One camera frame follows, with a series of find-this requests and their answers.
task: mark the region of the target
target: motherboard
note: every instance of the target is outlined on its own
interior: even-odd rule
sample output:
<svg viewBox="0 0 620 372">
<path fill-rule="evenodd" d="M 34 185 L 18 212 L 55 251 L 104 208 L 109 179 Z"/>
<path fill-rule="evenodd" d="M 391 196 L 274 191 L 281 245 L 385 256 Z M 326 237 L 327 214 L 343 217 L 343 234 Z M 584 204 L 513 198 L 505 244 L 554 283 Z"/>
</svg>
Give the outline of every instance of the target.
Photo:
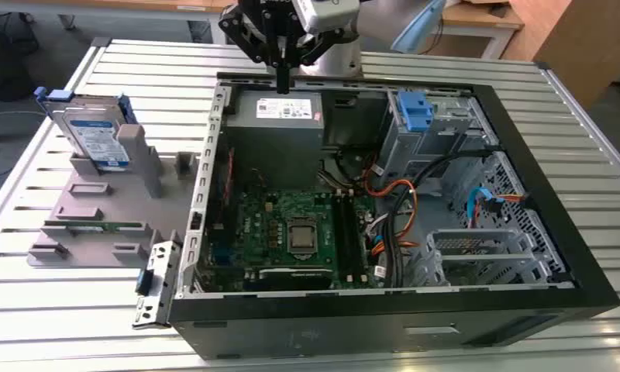
<svg viewBox="0 0 620 372">
<path fill-rule="evenodd" d="M 237 199 L 235 228 L 211 243 L 221 291 L 371 287 L 362 239 L 371 198 L 273 191 Z"/>
</svg>

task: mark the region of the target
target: metal slatted table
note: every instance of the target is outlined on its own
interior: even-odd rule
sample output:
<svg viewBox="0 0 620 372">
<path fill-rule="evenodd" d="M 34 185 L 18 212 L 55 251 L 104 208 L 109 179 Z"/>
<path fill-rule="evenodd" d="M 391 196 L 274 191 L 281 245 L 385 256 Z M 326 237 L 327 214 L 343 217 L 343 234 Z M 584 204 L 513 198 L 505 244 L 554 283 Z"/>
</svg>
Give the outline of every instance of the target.
<svg viewBox="0 0 620 372">
<path fill-rule="evenodd" d="M 490 84 L 620 294 L 620 156 L 552 71 L 534 64 L 363 54 L 370 78 Z M 262 72 L 230 46 L 114 40 L 67 89 L 131 96 L 159 153 L 202 147 L 219 71 Z M 495 349 L 205 362 L 170 330 L 131 330 L 135 269 L 35 269 L 30 245 L 71 173 L 47 119 L 0 191 L 0 367 L 137 370 L 620 370 L 620 308 Z"/>
</svg>

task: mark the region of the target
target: green motherboard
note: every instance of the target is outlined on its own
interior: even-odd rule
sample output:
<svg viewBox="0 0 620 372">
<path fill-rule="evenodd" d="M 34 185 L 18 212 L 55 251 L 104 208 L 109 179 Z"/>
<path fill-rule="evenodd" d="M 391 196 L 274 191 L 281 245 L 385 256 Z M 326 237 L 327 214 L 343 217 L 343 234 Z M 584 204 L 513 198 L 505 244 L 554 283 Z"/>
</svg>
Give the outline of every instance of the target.
<svg viewBox="0 0 620 372">
<path fill-rule="evenodd" d="M 350 213 L 339 214 L 334 210 L 337 202 L 347 199 Z M 315 275 L 323 276 L 325 284 L 330 281 L 330 286 L 322 289 L 371 286 L 361 237 L 366 216 L 374 213 L 371 198 L 339 198 L 330 193 L 277 191 L 241 194 L 235 202 L 233 243 L 230 247 L 219 247 L 221 243 L 214 242 L 214 258 L 223 265 L 223 270 L 215 271 L 219 290 L 254 291 L 267 275 L 278 282 L 275 287 L 285 284 L 281 281 L 290 281 L 293 276 L 307 279 Z M 342 224 L 349 226 L 347 229 L 353 228 L 351 236 L 355 236 L 350 243 L 343 243 L 343 246 L 349 245 L 343 250 L 341 234 L 346 232 L 342 228 L 337 231 L 337 226 Z M 354 261 L 347 267 L 362 267 L 358 275 L 346 274 L 346 260 Z"/>
</svg>

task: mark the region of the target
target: power supply label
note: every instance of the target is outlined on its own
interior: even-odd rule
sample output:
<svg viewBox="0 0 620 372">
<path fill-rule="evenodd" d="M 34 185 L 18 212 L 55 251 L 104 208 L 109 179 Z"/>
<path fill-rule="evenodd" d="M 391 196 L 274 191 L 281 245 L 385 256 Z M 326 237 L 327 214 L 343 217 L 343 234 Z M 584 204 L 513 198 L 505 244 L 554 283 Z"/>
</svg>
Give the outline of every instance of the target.
<svg viewBox="0 0 620 372">
<path fill-rule="evenodd" d="M 96 120 L 71 120 L 80 145 L 98 166 L 107 171 L 122 171 L 129 165 L 127 151 L 118 142 L 115 126 Z"/>
<path fill-rule="evenodd" d="M 259 119 L 313 119 L 310 99 L 262 98 L 258 100 Z"/>
</svg>

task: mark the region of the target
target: sticker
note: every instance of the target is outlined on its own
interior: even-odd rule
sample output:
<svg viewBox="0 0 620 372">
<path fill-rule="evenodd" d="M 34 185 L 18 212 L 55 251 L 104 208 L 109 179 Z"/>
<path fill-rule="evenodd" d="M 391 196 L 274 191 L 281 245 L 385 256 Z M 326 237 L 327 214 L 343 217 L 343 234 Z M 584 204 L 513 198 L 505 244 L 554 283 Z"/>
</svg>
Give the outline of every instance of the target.
<svg viewBox="0 0 620 372">
<path fill-rule="evenodd" d="M 377 164 L 373 164 L 373 167 L 370 167 L 370 169 L 377 173 L 378 176 L 385 174 L 385 169 Z"/>
<path fill-rule="evenodd" d="M 107 171 L 123 171 L 130 159 L 125 147 L 115 138 L 117 131 L 113 123 L 96 120 L 71 120 L 71 128 L 80 145 L 99 167 Z"/>
<path fill-rule="evenodd" d="M 375 276 L 386 278 L 386 267 L 375 266 Z"/>
<path fill-rule="evenodd" d="M 258 100 L 259 119 L 313 119 L 310 99 L 262 98 Z"/>
<path fill-rule="evenodd" d="M 205 6 L 179 5 L 178 10 L 197 10 L 198 12 L 206 12 L 207 8 Z"/>
<path fill-rule="evenodd" d="M 86 233 L 103 233 L 104 228 L 100 226 L 68 226 L 71 231 L 83 231 Z"/>
</svg>

